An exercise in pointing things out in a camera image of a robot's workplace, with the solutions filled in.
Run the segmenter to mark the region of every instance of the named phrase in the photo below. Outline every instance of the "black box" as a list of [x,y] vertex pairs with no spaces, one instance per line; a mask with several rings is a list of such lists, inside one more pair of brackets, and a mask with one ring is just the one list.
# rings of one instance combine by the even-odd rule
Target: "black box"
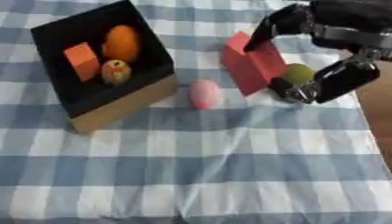
[[[105,84],[100,75],[80,81],[64,50],[88,42],[102,64],[101,45],[116,25],[131,25],[141,37],[142,50],[130,64],[131,78],[117,87]],[[59,101],[81,133],[112,123],[175,91],[170,54],[128,0],[32,28],[31,33]]]

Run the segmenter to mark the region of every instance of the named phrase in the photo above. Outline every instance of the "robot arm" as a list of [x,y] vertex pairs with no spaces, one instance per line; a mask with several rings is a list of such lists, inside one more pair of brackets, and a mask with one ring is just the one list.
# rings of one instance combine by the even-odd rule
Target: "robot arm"
[[316,72],[300,86],[275,78],[270,88],[281,97],[304,103],[328,102],[380,76],[374,63],[392,61],[392,3],[354,0],[314,0],[292,4],[266,17],[244,51],[252,51],[278,35],[309,34],[314,45],[353,53]]

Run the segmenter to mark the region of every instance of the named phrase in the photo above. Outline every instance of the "tablecloth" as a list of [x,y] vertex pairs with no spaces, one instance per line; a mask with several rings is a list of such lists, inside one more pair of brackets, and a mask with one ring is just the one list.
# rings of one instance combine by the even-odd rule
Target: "tablecloth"
[[[220,63],[230,36],[293,1],[132,0],[174,58],[178,91],[75,133],[29,29],[112,2],[0,1],[0,223],[392,222],[390,175],[355,93],[244,98]],[[306,36],[274,41],[287,63],[338,59]],[[197,78],[221,87],[217,109],[190,105]]]

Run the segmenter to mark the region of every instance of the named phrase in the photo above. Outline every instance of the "green ball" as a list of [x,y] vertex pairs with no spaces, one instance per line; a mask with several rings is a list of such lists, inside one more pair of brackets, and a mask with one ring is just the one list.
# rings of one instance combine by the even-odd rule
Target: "green ball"
[[302,85],[313,79],[314,72],[305,65],[293,63],[287,66],[282,78],[294,85]]

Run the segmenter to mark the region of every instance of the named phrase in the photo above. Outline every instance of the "ball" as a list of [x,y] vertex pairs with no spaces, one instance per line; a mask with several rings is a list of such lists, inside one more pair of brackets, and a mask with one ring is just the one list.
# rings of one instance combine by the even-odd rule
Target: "ball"
[[294,85],[302,85],[313,79],[314,72],[305,65],[289,64],[282,78]]
[[212,109],[221,104],[221,90],[211,80],[196,80],[189,91],[191,102],[197,109]]
[[128,25],[113,27],[106,35],[102,54],[111,60],[133,62],[140,52],[140,38],[137,31]]
[[105,83],[120,85],[130,78],[132,69],[122,60],[112,59],[103,64],[101,75]]

